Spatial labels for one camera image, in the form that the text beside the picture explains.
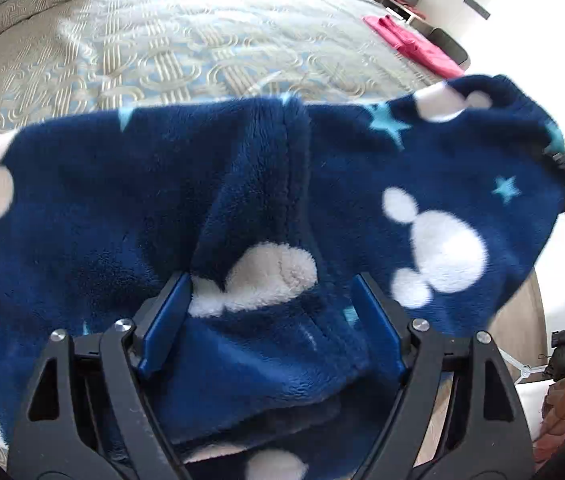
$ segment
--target light blue star print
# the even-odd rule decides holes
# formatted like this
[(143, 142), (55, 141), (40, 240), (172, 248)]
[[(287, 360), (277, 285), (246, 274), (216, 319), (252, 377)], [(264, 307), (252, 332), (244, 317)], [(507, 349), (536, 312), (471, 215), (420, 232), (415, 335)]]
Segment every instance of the light blue star print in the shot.
[(405, 147), (402, 143), (402, 135), (400, 132), (402, 130), (409, 130), (411, 125), (396, 119), (391, 113), (389, 103), (379, 103), (375, 106), (364, 105), (364, 108), (373, 117), (373, 121), (371, 121), (369, 127), (372, 130), (384, 130), (393, 139), (397, 148), (404, 150)]
[(284, 92), (280, 94), (280, 101), (282, 101), (282, 106), (286, 106), (293, 95), (294, 94), (292, 92)]
[(496, 177), (496, 188), (491, 192), (494, 195), (500, 195), (504, 205), (508, 205), (511, 199), (515, 196), (520, 196), (522, 192), (516, 187), (516, 178), (504, 178), (501, 176)]
[(550, 155), (553, 155), (555, 153), (564, 153), (565, 137), (563, 136), (562, 131), (560, 131), (558, 125), (555, 124), (553, 121), (547, 121), (547, 123), (545, 124), (545, 128), (547, 129), (547, 132), (549, 132), (549, 135), (551, 136), (551, 144), (549, 144), (545, 148), (545, 153), (550, 153)]
[(121, 132), (123, 132), (127, 124), (129, 124), (134, 109), (135, 108), (118, 108), (118, 121), (120, 121)]
[(360, 319), (358, 318), (358, 313), (356, 312), (356, 309), (353, 307), (353, 305), (345, 308), (342, 311), (342, 314), (344, 314), (344, 319), (347, 320), (349, 326), (354, 326), (358, 322), (358, 319)]

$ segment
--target metal screw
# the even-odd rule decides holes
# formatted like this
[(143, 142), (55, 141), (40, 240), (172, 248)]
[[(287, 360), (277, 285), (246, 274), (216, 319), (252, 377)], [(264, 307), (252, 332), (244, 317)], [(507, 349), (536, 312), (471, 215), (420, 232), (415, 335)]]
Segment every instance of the metal screw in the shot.
[(421, 317), (414, 319), (413, 322), (411, 323), (411, 326), (415, 330), (418, 330), (418, 332), (427, 332), (427, 330), (430, 329), (431, 327), (429, 322), (426, 319), (422, 319)]
[(480, 343), (488, 345), (491, 342), (491, 334), (488, 332), (483, 332), (482, 330), (475, 334), (475, 338), (480, 341)]
[(133, 321), (127, 317), (118, 319), (114, 324), (116, 332), (127, 332), (132, 326)]
[(66, 337), (67, 337), (67, 331), (62, 328), (59, 328), (51, 332), (49, 339), (51, 339), (54, 343), (57, 343), (58, 341), (62, 341)]

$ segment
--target white mouse head print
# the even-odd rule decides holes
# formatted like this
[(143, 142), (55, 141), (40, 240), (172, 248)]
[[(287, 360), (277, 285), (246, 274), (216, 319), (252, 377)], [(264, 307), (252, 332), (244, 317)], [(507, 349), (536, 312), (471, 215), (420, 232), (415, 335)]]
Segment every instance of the white mouse head print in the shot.
[(432, 288), (446, 294), (466, 290), (484, 274), (485, 241), (466, 222), (445, 211), (419, 213), (415, 199), (397, 187), (384, 191), (382, 208), (389, 219), (411, 224), (417, 270), (398, 269), (391, 283), (393, 298), (404, 307), (429, 303)]

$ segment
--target black bracket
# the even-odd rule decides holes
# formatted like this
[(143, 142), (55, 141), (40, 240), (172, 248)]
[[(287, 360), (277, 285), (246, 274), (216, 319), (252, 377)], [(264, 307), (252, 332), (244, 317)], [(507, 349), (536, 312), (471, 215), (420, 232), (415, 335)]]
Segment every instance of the black bracket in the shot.
[[(177, 272), (143, 303), (138, 325), (119, 319), (75, 339), (55, 330), (29, 381), (7, 473), (16, 480), (190, 480), (136, 378), (160, 368), (190, 301), (190, 277)], [(98, 397), (108, 400), (133, 469), (105, 459)]]
[[(415, 348), (393, 412), (354, 480), (529, 480), (534, 473), (529, 428), (491, 336), (452, 338), (424, 319), (406, 318), (366, 273), (356, 277), (353, 288), (354, 298), (373, 297), (401, 339), (408, 334)], [(364, 324), (369, 303), (355, 307)], [(433, 460), (414, 468), (443, 372), (454, 372), (454, 379), (440, 444)]]
[[(75, 339), (64, 330), (51, 334), (12, 439), (7, 472), (15, 480), (190, 480), (138, 379), (166, 358), (190, 296), (188, 275), (176, 273), (133, 320)], [(389, 420), (355, 480), (531, 478), (529, 430), (491, 336), (451, 338), (427, 320), (411, 320), (368, 274), (354, 279), (352, 297), (377, 370), (399, 383)], [(440, 446), (433, 460), (414, 468), (443, 372), (454, 372), (454, 383)], [(106, 458), (98, 397), (107, 399), (133, 467)]]

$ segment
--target wooden floor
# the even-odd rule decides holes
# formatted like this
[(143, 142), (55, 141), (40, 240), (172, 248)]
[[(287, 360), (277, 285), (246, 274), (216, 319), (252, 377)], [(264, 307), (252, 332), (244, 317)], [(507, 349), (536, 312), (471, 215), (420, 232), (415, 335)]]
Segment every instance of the wooden floor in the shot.
[[(499, 348), (521, 363), (529, 366), (547, 364), (545, 316), (535, 272), (531, 273), (520, 290), (501, 308), (489, 327), (489, 332)], [(517, 370), (513, 367), (509, 367), (509, 370), (511, 376), (517, 379)], [(428, 462), (435, 453), (447, 414), (450, 391), (451, 381), (443, 384), (438, 391), (436, 407), (416, 465)]]

